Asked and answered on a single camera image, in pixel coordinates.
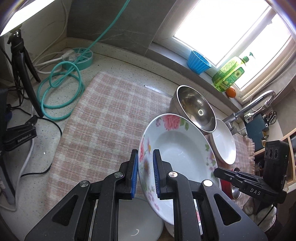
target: white glove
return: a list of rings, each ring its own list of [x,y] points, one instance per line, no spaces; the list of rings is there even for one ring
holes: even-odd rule
[[[245,214],[249,216],[250,219],[253,220],[255,224],[258,224],[269,212],[269,210],[271,209],[271,205],[267,208],[262,209],[257,215],[254,214],[254,209],[255,209],[254,207],[255,207],[254,199],[250,197],[248,201],[245,203],[245,205],[243,206],[242,210],[244,211]],[[274,225],[275,221],[276,221],[276,207],[273,207],[272,211],[267,215],[267,217],[259,225],[259,227],[263,232],[266,232],[272,227],[272,225]]]

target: blue cup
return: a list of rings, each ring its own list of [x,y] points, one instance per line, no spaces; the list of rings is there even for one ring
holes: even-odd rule
[[[196,51],[191,51],[187,60],[187,65],[194,73],[197,74],[200,74],[212,67],[205,57]]]

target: green soap bottle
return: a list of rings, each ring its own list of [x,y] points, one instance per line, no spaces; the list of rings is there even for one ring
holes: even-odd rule
[[[245,65],[248,61],[248,56],[244,56],[242,59],[235,56],[229,60],[212,78],[216,89],[223,92],[232,86],[244,73],[242,65]]]

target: silver screw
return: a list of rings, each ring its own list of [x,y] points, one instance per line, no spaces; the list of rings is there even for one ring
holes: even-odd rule
[[[122,172],[115,172],[114,173],[114,177],[116,177],[116,178],[120,178],[122,176],[123,176],[123,173]]]
[[[79,185],[80,185],[82,188],[85,188],[85,187],[87,187],[87,186],[89,185],[89,182],[88,182],[88,181],[81,181],[81,182],[79,183]]]
[[[176,173],[176,172],[170,172],[168,175],[170,177],[177,177],[178,176],[178,173]]]
[[[213,182],[211,180],[204,180],[204,185],[207,187],[211,187],[213,185]]]

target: window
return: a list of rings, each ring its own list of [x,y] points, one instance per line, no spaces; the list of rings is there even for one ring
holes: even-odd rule
[[[296,44],[282,19],[264,0],[177,0],[154,42],[188,59],[196,50],[210,61],[213,76],[234,56],[250,52],[235,82],[244,103],[293,57]]]

